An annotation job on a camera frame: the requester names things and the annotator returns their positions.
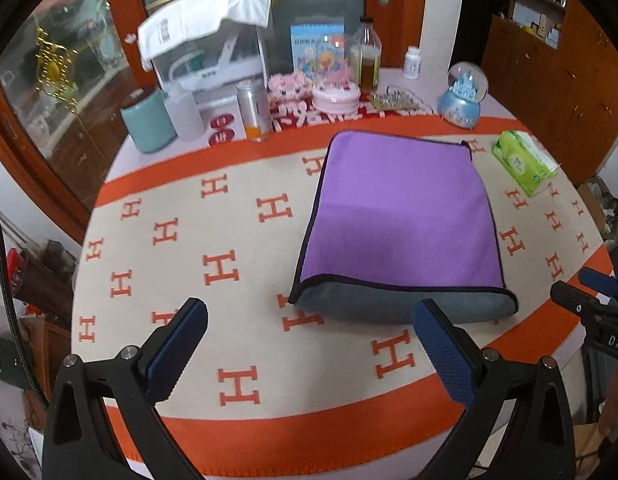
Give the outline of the purple and grey towel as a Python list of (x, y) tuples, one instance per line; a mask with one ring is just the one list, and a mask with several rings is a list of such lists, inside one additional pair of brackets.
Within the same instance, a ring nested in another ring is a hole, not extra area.
[(469, 145), (342, 131), (326, 151), (288, 301), (341, 322), (407, 325), (423, 300), (454, 324), (518, 312)]

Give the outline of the green tissue pack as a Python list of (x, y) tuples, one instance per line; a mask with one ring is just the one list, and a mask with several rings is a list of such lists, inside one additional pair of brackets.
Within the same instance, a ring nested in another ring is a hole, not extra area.
[(504, 130), (492, 145), (492, 155), (527, 196), (549, 185), (560, 165), (527, 131)]

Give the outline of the brown wooden cabinet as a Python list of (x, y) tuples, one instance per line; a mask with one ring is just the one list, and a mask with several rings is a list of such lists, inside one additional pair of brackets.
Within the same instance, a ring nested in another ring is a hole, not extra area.
[(618, 52), (579, 0), (496, 0), (482, 69), (573, 183), (597, 173), (618, 141)]

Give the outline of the blue castle snow globe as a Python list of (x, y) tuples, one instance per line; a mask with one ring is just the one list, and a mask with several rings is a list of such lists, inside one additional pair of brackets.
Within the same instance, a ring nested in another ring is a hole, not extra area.
[(473, 63), (459, 62), (448, 70), (448, 89), (437, 102), (437, 113), (451, 125), (472, 129), (480, 119), (480, 103), (488, 93), (488, 79)]

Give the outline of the blister pill pack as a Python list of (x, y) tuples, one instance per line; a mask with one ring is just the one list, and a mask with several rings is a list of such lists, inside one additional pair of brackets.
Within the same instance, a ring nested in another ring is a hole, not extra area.
[(367, 96), (367, 100), (377, 110), (417, 110), (420, 107), (415, 97), (403, 90), (372, 92)]

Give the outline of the white pill bottle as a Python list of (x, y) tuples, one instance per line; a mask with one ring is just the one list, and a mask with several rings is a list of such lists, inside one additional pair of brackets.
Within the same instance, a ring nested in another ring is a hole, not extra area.
[(419, 47), (410, 46), (405, 52), (403, 60), (402, 75), (407, 79), (416, 80), (420, 78), (422, 67), (422, 52)]

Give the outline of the pink duck snow globe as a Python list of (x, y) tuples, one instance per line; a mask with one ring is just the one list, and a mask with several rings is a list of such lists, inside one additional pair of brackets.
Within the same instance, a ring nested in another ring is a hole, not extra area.
[(316, 110), (328, 115), (357, 113), (361, 91), (350, 66), (345, 35), (324, 35), (315, 44), (315, 76), (311, 91)]

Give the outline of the teal cylindrical speaker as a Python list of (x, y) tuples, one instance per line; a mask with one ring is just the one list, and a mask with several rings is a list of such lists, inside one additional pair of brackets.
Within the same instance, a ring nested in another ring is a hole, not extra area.
[(120, 114), (126, 132), (143, 154), (160, 151), (177, 137), (165, 107), (164, 93), (155, 86), (132, 91), (120, 103)]

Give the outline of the glass bottle amber liquid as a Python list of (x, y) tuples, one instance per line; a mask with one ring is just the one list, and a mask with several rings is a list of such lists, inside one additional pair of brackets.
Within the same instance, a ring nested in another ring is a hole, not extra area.
[(375, 91), (379, 84), (382, 41), (373, 27), (373, 18), (361, 16), (360, 26), (349, 46), (350, 62), (360, 91), (364, 94)]

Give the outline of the translucent white plastic bottle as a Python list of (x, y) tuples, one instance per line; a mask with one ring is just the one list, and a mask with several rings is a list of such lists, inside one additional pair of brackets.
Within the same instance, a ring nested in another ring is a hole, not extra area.
[(175, 133), (183, 142), (199, 139), (204, 131), (204, 122), (193, 96), (179, 82), (172, 82), (165, 99), (165, 107)]

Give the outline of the pink plush toy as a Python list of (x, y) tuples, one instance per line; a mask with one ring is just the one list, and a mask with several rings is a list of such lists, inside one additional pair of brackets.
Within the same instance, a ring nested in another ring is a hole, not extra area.
[(301, 70), (268, 79), (268, 100), (274, 105), (298, 105), (311, 96), (313, 81)]

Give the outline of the silver orange can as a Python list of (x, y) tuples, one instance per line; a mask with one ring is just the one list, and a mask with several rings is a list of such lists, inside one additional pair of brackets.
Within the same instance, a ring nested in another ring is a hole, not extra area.
[(260, 79), (245, 79), (236, 84), (246, 138), (261, 142), (272, 132), (272, 120), (265, 85)]

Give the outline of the blue cardboard box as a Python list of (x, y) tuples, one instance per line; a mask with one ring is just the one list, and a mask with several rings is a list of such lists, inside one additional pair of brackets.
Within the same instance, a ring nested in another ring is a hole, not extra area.
[(297, 18), (289, 28), (294, 70), (310, 79), (336, 70), (345, 58), (345, 20), (333, 16)]

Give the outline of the white appliance with cloth cover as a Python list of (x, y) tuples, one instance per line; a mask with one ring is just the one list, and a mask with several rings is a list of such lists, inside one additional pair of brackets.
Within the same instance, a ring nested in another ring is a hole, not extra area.
[(270, 18), (271, 0), (171, 1), (138, 26), (141, 65), (168, 96), (182, 89), (200, 110), (232, 103), (239, 81), (268, 81)]

